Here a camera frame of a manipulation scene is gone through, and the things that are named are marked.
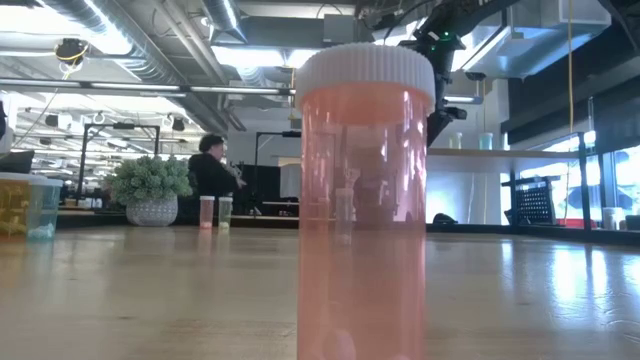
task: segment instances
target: plastic cup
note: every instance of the plastic cup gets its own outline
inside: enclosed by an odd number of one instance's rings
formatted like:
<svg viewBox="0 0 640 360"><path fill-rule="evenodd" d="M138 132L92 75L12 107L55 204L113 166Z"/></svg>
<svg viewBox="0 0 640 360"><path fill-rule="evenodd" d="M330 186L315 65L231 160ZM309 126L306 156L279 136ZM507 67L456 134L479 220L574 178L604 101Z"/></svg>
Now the plastic cup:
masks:
<svg viewBox="0 0 640 360"><path fill-rule="evenodd" d="M200 196L200 228L211 229L213 226L213 208L215 196Z"/></svg>
<svg viewBox="0 0 640 360"><path fill-rule="evenodd" d="M493 150L493 133L482 133L478 138L480 150Z"/></svg>
<svg viewBox="0 0 640 360"><path fill-rule="evenodd" d="M218 228L229 229L231 225L231 210L233 209L233 198L221 197L218 211Z"/></svg>
<svg viewBox="0 0 640 360"><path fill-rule="evenodd" d="M314 55L296 86L297 358L422 359L433 69L407 49L350 44Z"/></svg>
<svg viewBox="0 0 640 360"><path fill-rule="evenodd" d="M462 149L462 133L457 132L449 137L449 149Z"/></svg>

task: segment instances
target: person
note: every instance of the person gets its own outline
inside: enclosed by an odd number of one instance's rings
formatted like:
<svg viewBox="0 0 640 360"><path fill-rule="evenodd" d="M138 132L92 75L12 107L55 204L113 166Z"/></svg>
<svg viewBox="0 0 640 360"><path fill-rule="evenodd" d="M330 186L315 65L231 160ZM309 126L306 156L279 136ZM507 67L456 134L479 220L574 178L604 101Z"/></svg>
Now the person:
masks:
<svg viewBox="0 0 640 360"><path fill-rule="evenodd" d="M246 185L220 162L224 156L222 137L208 134L202 137L198 147L200 154L189 159L189 174L195 180L200 196L226 196Z"/></svg>

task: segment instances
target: black shirt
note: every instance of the black shirt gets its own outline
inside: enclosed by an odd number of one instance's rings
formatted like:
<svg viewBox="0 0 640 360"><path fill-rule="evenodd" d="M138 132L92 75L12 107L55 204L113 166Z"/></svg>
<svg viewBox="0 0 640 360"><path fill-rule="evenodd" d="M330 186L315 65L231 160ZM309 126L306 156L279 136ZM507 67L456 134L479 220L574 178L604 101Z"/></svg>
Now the black shirt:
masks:
<svg viewBox="0 0 640 360"><path fill-rule="evenodd" d="M236 177L208 153L189 159L189 175L196 181L198 195L220 197L239 189Z"/></svg>

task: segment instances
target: light fixture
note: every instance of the light fixture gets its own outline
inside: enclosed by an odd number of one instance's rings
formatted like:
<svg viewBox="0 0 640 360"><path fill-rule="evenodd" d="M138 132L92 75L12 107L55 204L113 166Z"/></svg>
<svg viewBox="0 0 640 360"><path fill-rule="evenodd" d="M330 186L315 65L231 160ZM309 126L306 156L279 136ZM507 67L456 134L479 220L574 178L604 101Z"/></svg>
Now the light fixture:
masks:
<svg viewBox="0 0 640 360"><path fill-rule="evenodd" d="M177 91L176 85L155 85L155 84L127 84L127 83L92 83L96 89L112 90L140 90L140 91Z"/></svg>
<svg viewBox="0 0 640 360"><path fill-rule="evenodd" d="M47 115L44 118L44 123L47 126L58 127L58 115Z"/></svg>
<svg viewBox="0 0 640 360"><path fill-rule="evenodd" d="M104 124L105 116L102 111L98 111L97 114L93 115L93 123L94 124Z"/></svg>
<svg viewBox="0 0 640 360"><path fill-rule="evenodd" d="M175 131L184 131L184 119L181 117L173 119L173 125L171 125L171 129Z"/></svg>
<svg viewBox="0 0 640 360"><path fill-rule="evenodd" d="M299 69L304 65L304 63L309 60L310 57L315 55L320 50L312 50L312 49L298 49L293 50L291 55L287 58L287 66Z"/></svg>
<svg viewBox="0 0 640 360"><path fill-rule="evenodd" d="M187 97L185 93L170 93L170 92L158 92L158 91L143 91L140 96L144 97L171 97L171 98L183 98Z"/></svg>
<svg viewBox="0 0 640 360"><path fill-rule="evenodd" d="M288 88L252 88L252 87L234 87L234 86L192 86L193 92L210 92L217 94L251 94L251 95L295 95L295 89Z"/></svg>
<svg viewBox="0 0 640 360"><path fill-rule="evenodd" d="M80 87L80 83L77 81L33 80L33 79L0 79L0 85L44 86L44 87L59 87L59 88L79 88Z"/></svg>
<svg viewBox="0 0 640 360"><path fill-rule="evenodd" d="M212 46L216 59L223 65L235 67L284 66L280 51L275 49L251 49Z"/></svg>
<svg viewBox="0 0 640 360"><path fill-rule="evenodd" d="M445 96L445 100L450 103L459 103L459 104L481 104L482 98L475 96Z"/></svg>

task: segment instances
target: wooden table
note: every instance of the wooden table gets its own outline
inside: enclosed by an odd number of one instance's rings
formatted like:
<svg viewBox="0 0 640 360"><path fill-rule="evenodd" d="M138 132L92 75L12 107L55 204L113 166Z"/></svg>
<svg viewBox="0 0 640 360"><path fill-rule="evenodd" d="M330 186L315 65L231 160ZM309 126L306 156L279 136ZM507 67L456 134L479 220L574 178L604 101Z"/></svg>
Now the wooden table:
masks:
<svg viewBox="0 0 640 360"><path fill-rule="evenodd" d="M111 227L0 244L2 358L293 360L297 237ZM426 281L425 360L640 356L633 248L435 234Z"/></svg>

